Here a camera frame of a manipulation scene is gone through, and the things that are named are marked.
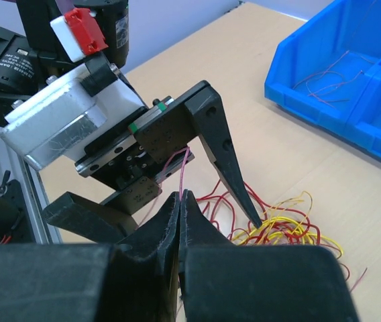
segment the white wall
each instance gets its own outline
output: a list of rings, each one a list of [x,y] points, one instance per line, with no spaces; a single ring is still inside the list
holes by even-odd
[[[249,0],[248,2],[308,20],[333,0]]]

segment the green marking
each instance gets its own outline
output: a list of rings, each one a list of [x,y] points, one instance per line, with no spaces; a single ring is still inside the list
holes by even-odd
[[[132,123],[130,126],[128,126],[128,129],[131,131],[132,134],[134,134],[138,130],[138,127],[135,123]]]
[[[161,112],[163,112],[166,110],[166,105],[163,102],[161,102],[158,104],[158,108]]]

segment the white block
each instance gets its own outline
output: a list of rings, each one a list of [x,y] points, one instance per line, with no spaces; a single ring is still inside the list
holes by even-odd
[[[63,15],[52,20],[50,27],[54,30],[56,37],[58,37],[62,47],[64,47],[65,52],[72,62],[78,62],[86,56],[81,50],[77,39],[71,32]]]

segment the red connector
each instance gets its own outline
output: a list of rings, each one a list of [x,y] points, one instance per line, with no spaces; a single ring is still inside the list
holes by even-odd
[[[86,56],[106,49],[105,37],[91,10],[76,8],[64,15],[65,21]]]

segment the blue plastic bin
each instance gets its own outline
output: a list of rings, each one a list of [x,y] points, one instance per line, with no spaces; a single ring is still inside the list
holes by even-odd
[[[336,0],[287,37],[265,96],[381,157],[381,0]]]

